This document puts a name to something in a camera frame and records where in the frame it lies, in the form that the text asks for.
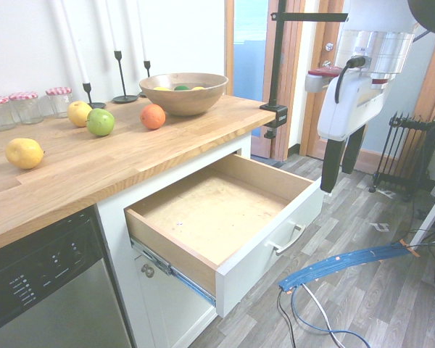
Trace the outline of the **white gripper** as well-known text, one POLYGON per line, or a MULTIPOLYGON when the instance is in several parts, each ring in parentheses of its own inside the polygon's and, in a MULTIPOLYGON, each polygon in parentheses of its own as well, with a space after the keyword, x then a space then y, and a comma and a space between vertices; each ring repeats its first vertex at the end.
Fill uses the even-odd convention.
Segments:
POLYGON ((388 96, 388 75, 356 69, 346 71, 339 98, 335 99, 341 71, 340 67, 320 67, 316 70, 316 78, 320 80, 317 90, 327 89, 318 120, 318 135, 328 139, 320 184, 320 189, 326 193, 331 193, 336 184, 343 153, 342 172, 353 172, 363 144, 366 123, 382 110, 388 96), (344 140, 348 137, 344 152, 344 140))

